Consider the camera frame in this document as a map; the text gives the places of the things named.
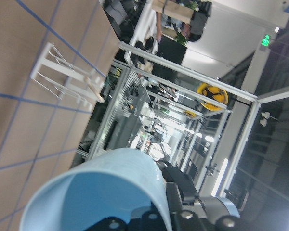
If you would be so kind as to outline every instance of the white rack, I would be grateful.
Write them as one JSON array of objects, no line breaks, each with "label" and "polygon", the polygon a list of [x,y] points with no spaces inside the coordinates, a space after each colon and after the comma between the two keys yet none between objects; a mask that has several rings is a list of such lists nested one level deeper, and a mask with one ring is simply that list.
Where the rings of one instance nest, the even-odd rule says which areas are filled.
[{"label": "white rack", "polygon": [[[50,77],[49,74],[42,73],[44,66],[64,74],[66,76],[64,81],[59,83],[58,80],[54,80],[53,76]],[[45,82],[42,83],[42,81],[39,81],[38,77],[42,77]],[[88,106],[89,110],[92,110],[92,104],[88,102],[87,98],[104,103],[104,99],[99,94],[104,86],[104,80],[96,74],[95,69],[91,72],[86,72],[67,62],[57,48],[49,42],[39,56],[30,74],[30,78],[58,99],[63,99],[64,95],[75,97],[77,103],[83,102],[83,105]],[[72,79],[84,83],[85,88],[73,84]]]}]

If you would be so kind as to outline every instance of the tiled surface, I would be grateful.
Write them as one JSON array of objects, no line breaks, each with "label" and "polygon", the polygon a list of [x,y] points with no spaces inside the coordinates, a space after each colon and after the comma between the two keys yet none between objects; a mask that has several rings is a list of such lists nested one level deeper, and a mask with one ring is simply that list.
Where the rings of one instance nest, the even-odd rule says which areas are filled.
[{"label": "tiled surface", "polygon": [[91,116],[29,80],[38,54],[48,41],[68,62],[106,74],[118,50],[110,28],[97,0],[0,0],[0,231],[17,231],[32,194],[69,169]]},{"label": "tiled surface", "polygon": [[60,155],[60,157],[57,161],[57,165],[55,167],[55,170],[53,172],[53,177],[56,177],[59,174],[65,172],[65,171],[68,171],[69,167],[72,164],[74,156],[75,156],[75,151],[64,153],[64,154]]},{"label": "tiled surface", "polygon": [[28,163],[0,170],[0,219],[15,210],[31,165]]}]

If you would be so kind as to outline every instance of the person's arm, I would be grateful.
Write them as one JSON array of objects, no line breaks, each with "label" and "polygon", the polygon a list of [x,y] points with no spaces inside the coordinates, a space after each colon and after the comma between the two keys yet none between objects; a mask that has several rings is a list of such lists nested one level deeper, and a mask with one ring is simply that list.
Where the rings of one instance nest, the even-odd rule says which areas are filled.
[{"label": "person's arm", "polygon": [[156,12],[156,30],[157,30],[156,39],[158,42],[160,42],[160,40],[162,39],[162,35],[163,35],[161,23],[162,23],[162,14]]}]

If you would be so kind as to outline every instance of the fluorescent light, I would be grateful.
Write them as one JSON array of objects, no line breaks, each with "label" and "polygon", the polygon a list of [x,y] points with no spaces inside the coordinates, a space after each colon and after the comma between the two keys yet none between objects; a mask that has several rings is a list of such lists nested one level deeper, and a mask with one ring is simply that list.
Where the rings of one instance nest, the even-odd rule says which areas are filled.
[{"label": "fluorescent light", "polygon": [[218,174],[217,180],[216,180],[215,185],[214,185],[214,188],[213,188],[213,190],[212,190],[212,193],[211,193],[212,196],[216,196],[217,190],[218,190],[218,188],[220,187],[220,184],[221,184],[221,182],[222,182],[223,175],[224,175],[224,173],[225,173],[225,171],[226,171],[227,164],[228,164],[228,159],[225,158],[225,159],[223,160],[222,168],[221,168],[221,170],[220,170],[220,172],[219,172],[219,174]]},{"label": "fluorescent light", "polygon": [[211,142],[211,143],[214,142],[214,138],[212,136],[206,136],[205,139],[207,142]]}]

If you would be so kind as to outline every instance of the green exit sign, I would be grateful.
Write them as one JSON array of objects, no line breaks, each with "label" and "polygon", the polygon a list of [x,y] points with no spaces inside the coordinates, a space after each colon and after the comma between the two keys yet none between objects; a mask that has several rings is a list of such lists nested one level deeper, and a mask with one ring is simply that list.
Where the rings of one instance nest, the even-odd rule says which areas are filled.
[{"label": "green exit sign", "polygon": [[269,35],[265,35],[264,38],[262,39],[261,45],[267,47],[270,43],[270,36]]}]

